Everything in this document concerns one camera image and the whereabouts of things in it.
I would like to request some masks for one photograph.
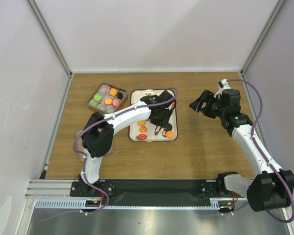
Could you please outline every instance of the white tray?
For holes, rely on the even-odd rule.
[[[131,105],[139,101],[143,96],[146,95],[160,95],[164,90],[135,90],[133,91],[131,95]],[[145,127],[147,128],[146,133],[141,133],[140,128],[137,123],[130,125],[129,127],[129,137],[131,140],[135,142],[152,142],[152,141],[174,141],[176,140],[178,136],[177,131],[177,121],[176,121],[176,108],[173,110],[171,117],[169,119],[169,124],[172,125],[172,131],[173,131],[173,138],[169,139],[166,136],[166,130],[163,128],[159,131],[157,135],[155,135],[155,129],[156,126],[154,124],[151,124],[148,120],[146,120]]]

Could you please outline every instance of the brown box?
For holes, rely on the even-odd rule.
[[[107,114],[107,112],[105,112],[105,111],[103,111],[103,110],[101,110],[101,109],[98,109],[98,108],[96,108],[96,107],[94,107],[94,106],[91,106],[91,105],[89,104],[89,102],[93,99],[94,95],[97,94],[97,92],[99,91],[99,88],[100,88],[102,85],[108,85],[108,86],[111,87],[111,88],[115,88],[115,89],[117,89],[117,90],[119,90],[119,91],[126,92],[126,95],[123,97],[123,99],[121,100],[121,102],[119,103],[119,105],[116,107],[115,112],[116,112],[116,111],[119,111],[120,109],[122,109],[123,105],[126,103],[126,101],[127,101],[127,99],[128,99],[127,91],[124,90],[124,89],[122,89],[122,88],[120,88],[120,87],[117,87],[117,86],[113,86],[113,85],[111,85],[111,84],[108,84],[108,83],[106,83],[106,82],[101,83],[101,84],[97,87],[97,89],[95,90],[95,92],[89,97],[89,99],[87,100],[87,106],[88,106],[88,108],[89,108],[91,111],[99,112],[99,113],[102,114],[102,115],[103,115],[103,114]]]

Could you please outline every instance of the wall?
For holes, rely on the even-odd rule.
[[[240,70],[277,0],[36,0],[72,71]]]
[[[4,234],[40,174],[67,80],[26,1],[0,1],[0,203],[12,196]]]
[[[264,100],[261,125],[271,154],[294,173],[294,0],[284,4],[245,78]]]

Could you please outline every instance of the tabletop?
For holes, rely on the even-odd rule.
[[[75,74],[47,170],[47,179],[72,179],[82,169],[73,152],[75,135],[90,115],[86,101],[102,82],[127,90],[176,87],[178,138],[173,142],[133,142],[125,128],[114,136],[114,152],[103,157],[100,177],[110,179],[214,179],[218,173],[236,171],[253,178],[251,167],[239,145],[222,128],[219,118],[194,112],[189,104],[204,90],[216,92],[218,81],[239,78],[237,72],[161,72]],[[241,112],[251,113],[241,82]]]

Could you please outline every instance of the orange ball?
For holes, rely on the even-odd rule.
[[[145,120],[138,121],[137,124],[138,124],[139,126],[145,126],[146,121],[145,121]]]
[[[146,133],[147,132],[147,127],[142,126],[141,128],[139,128],[139,132],[140,133]]]
[[[167,132],[166,132],[166,137],[167,137],[167,138],[172,139],[173,136],[174,136],[173,131],[167,131]]]
[[[110,105],[110,104],[112,104],[112,99],[111,99],[111,98],[107,98],[107,99],[104,101],[104,103],[105,103],[106,105]]]
[[[110,95],[112,95],[112,96],[116,96],[117,93],[118,93],[118,90],[117,90],[117,89],[112,88],[112,89],[110,90]]]

